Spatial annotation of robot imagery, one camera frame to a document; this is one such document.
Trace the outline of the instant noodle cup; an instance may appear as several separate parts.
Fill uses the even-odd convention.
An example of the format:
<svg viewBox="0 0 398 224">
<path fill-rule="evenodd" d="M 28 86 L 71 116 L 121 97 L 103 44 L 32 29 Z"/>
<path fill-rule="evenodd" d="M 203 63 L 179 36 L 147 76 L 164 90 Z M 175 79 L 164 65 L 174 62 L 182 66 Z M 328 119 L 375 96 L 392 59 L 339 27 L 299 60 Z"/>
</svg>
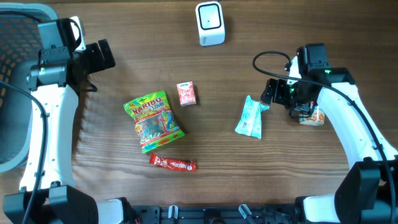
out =
<svg viewBox="0 0 398 224">
<path fill-rule="evenodd" d="M 312 115 L 308 118 L 300 118 L 299 123 L 308 126 L 322 126 L 325 122 L 325 114 L 319 106 L 314 107 Z"/>
</svg>

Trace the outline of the teal tissue pack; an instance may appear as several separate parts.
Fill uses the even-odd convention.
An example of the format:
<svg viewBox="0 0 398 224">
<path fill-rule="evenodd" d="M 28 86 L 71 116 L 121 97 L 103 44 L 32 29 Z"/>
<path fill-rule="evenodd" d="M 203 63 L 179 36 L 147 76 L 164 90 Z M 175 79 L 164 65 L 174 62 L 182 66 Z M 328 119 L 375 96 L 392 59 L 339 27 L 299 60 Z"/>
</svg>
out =
<svg viewBox="0 0 398 224">
<path fill-rule="evenodd" d="M 243 112 L 235 131 L 258 139 L 262 138 L 262 119 L 261 113 L 269 109 L 259 101 L 255 101 L 248 95 L 244 102 Z"/>
</svg>

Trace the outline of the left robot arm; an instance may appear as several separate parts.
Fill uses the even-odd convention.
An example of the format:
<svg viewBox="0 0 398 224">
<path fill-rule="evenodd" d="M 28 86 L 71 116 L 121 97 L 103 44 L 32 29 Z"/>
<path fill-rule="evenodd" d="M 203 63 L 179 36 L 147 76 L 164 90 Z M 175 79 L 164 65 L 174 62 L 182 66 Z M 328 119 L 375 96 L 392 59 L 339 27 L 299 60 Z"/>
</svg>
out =
<svg viewBox="0 0 398 224">
<path fill-rule="evenodd" d="M 42 50 L 26 76 L 31 126 L 27 166 L 3 210 L 14 223 L 121 223 L 118 199 L 97 202 L 77 190 L 72 174 L 72 131 L 81 83 L 114 67 L 106 40 L 86 45 L 77 17 L 38 25 Z"/>
</svg>

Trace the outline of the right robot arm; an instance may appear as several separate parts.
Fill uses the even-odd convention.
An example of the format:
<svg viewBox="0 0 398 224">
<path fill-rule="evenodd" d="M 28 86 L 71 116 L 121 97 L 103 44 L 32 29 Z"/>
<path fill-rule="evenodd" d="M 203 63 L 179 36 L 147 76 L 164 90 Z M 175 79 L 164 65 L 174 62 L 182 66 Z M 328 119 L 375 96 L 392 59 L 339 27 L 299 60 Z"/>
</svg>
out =
<svg viewBox="0 0 398 224">
<path fill-rule="evenodd" d="M 295 223 L 396 223 L 397 149 L 384 138 L 347 68 L 332 67 L 323 44 L 308 44 L 270 73 L 261 101 L 284 106 L 291 118 L 319 107 L 345 151 L 349 172 L 328 195 L 297 197 Z"/>
</svg>

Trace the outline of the white barcode scanner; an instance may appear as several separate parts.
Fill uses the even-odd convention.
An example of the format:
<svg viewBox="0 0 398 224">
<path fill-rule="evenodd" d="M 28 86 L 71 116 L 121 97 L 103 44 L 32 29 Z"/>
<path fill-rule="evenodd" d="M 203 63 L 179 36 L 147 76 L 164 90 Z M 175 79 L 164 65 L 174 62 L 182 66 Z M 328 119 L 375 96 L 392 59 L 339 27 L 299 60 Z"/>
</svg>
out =
<svg viewBox="0 0 398 224">
<path fill-rule="evenodd" d="M 223 10 L 218 1 L 199 3 L 195 8 L 200 45 L 208 47 L 224 42 L 226 32 Z"/>
</svg>

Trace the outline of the grey plastic basket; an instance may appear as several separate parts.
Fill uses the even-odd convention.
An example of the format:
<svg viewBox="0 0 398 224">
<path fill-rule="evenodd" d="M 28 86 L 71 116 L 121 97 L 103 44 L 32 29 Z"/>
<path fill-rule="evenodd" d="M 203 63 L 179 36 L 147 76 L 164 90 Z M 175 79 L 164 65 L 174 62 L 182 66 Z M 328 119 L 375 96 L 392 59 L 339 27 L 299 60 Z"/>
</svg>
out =
<svg viewBox="0 0 398 224">
<path fill-rule="evenodd" d="M 42 48 L 37 24 L 58 18 L 49 6 L 39 3 L 2 2 L 1 12 L 30 15 L 1 15 L 1 81 L 27 91 L 26 76 L 38 61 Z M 32 129 L 32 101 L 23 94 L 1 87 L 1 172 L 26 164 Z"/>
</svg>

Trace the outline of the red white small box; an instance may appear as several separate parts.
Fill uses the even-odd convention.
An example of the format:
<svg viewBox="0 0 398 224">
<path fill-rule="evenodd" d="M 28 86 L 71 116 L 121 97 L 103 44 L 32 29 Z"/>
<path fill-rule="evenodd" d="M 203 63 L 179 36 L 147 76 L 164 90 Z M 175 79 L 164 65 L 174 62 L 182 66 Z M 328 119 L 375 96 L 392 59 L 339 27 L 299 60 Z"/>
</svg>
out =
<svg viewBox="0 0 398 224">
<path fill-rule="evenodd" d="M 197 103 L 193 82 L 177 84 L 177 91 L 181 106 L 195 105 Z"/>
</svg>

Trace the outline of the Haribo gummy bag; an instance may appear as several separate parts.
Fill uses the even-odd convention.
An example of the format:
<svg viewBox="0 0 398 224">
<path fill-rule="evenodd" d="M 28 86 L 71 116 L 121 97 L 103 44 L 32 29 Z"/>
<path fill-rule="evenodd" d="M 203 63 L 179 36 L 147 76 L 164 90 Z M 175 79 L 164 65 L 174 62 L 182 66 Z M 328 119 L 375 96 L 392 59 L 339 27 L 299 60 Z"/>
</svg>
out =
<svg viewBox="0 0 398 224">
<path fill-rule="evenodd" d="M 143 154 L 185 135 L 163 90 L 131 100 L 123 108 L 134 120 Z"/>
</svg>

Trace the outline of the red KitKat bar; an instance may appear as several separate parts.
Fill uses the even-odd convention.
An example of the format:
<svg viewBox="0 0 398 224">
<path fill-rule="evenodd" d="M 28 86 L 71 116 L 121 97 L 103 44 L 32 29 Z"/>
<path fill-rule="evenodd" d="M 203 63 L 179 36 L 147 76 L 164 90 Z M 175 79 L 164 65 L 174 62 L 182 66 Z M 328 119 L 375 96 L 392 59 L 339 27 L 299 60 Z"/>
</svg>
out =
<svg viewBox="0 0 398 224">
<path fill-rule="evenodd" d="M 178 159 L 159 157 L 157 154 L 150 155 L 149 163 L 168 170 L 196 172 L 197 167 L 194 161 L 183 161 Z"/>
</svg>

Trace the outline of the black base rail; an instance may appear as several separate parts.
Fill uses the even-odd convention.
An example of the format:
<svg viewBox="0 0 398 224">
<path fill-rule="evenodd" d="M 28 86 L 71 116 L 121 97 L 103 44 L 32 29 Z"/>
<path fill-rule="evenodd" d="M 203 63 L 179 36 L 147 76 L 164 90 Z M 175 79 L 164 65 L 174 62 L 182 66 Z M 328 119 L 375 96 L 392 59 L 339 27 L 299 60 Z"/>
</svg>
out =
<svg viewBox="0 0 398 224">
<path fill-rule="evenodd" d="M 263 206 L 180 207 L 131 205 L 126 198 L 98 201 L 100 223 L 309 223 L 297 203 Z"/>
</svg>

